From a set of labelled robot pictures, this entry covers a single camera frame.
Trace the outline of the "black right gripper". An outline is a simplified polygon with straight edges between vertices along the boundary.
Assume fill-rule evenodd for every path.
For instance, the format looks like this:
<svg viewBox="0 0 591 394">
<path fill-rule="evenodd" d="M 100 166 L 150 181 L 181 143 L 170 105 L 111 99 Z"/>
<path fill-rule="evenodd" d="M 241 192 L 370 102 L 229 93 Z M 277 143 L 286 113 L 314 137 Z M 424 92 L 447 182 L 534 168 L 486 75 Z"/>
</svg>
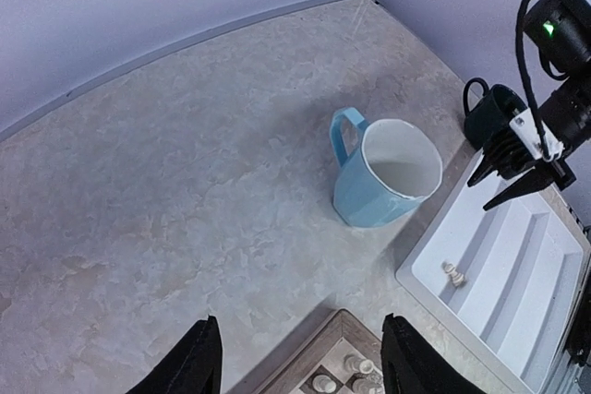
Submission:
<svg viewBox="0 0 591 394">
<path fill-rule="evenodd" d="M 500 176 L 500 167 L 501 161 L 499 159 L 484 156 L 467 180 L 467 186 L 476 186 L 491 174 Z M 537 170 L 526 173 L 487 202 L 483 206 L 483 210 L 488 211 L 494 209 L 509 200 L 539 192 L 550 185 L 555 185 L 560 190 L 564 190 L 575 181 L 576 176 L 565 159 L 558 159 L 551 162 L 543 161 L 537 166 Z"/>
</svg>

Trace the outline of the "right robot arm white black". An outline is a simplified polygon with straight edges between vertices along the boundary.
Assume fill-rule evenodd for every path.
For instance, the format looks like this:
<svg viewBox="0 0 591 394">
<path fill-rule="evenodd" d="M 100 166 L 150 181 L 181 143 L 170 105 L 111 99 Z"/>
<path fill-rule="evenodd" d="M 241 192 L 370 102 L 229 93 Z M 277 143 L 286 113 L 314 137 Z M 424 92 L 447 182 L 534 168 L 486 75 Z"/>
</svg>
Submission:
<svg viewBox="0 0 591 394">
<path fill-rule="evenodd" d="M 537 48 L 542 70 L 560 82 L 538 104 L 525 62 L 524 39 Z M 522 0 L 515 25 L 515 55 L 524 95 L 471 78 L 482 97 L 464 107 L 464 136 L 483 158 L 467 181 L 473 187 L 492 173 L 509 186 L 487 202 L 491 210 L 518 197 L 576 179 L 567 159 L 590 138 L 590 5 L 586 0 Z"/>
</svg>

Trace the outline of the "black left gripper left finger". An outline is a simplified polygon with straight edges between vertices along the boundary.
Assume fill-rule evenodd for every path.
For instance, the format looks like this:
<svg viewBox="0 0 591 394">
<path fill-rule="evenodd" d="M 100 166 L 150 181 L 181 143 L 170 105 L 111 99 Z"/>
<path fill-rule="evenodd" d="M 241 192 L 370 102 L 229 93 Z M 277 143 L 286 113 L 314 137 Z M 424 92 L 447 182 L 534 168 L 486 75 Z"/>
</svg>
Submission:
<svg viewBox="0 0 591 394">
<path fill-rule="evenodd" d="M 197 321 L 128 394 L 220 393 L 223 346 L 215 316 Z"/>
</svg>

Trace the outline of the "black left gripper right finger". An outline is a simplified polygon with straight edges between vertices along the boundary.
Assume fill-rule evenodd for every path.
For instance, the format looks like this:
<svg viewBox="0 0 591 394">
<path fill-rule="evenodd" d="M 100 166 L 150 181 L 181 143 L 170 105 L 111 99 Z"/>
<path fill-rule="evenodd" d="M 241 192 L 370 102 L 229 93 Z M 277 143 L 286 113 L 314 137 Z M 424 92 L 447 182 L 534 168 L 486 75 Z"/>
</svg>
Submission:
<svg viewBox="0 0 591 394">
<path fill-rule="evenodd" d="M 449 365 L 403 316 L 384 318 L 380 358 L 385 393 L 484 393 Z"/>
</svg>

